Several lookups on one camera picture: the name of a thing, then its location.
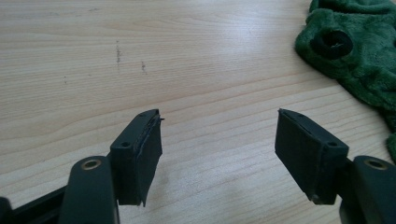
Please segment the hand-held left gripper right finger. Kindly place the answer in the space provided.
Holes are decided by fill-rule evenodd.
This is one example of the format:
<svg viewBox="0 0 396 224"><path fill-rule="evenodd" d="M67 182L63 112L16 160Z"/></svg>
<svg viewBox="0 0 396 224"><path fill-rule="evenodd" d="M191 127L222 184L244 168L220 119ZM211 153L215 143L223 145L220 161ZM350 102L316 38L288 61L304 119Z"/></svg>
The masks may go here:
<svg viewBox="0 0 396 224"><path fill-rule="evenodd" d="M334 204L335 174L347 163L348 146L309 117L280 108L276 155L314 204Z"/></svg>

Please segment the green plush cloth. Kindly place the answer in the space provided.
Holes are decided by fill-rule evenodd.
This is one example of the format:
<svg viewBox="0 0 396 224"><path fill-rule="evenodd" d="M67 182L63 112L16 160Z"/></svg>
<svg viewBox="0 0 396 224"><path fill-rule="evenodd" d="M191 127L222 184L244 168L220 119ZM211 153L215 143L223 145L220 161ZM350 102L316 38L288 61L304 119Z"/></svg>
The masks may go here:
<svg viewBox="0 0 396 224"><path fill-rule="evenodd" d="M390 128L387 149L396 163L396 4L312 0L295 51L382 114Z"/></svg>

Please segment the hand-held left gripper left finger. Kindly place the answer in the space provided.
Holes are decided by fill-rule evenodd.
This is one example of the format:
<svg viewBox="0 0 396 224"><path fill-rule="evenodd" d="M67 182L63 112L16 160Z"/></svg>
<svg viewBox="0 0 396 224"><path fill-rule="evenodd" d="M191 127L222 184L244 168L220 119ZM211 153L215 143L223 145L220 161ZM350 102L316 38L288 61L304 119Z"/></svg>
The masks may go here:
<svg viewBox="0 0 396 224"><path fill-rule="evenodd" d="M158 109L138 114L110 146L109 159L119 205L146 205L163 154Z"/></svg>

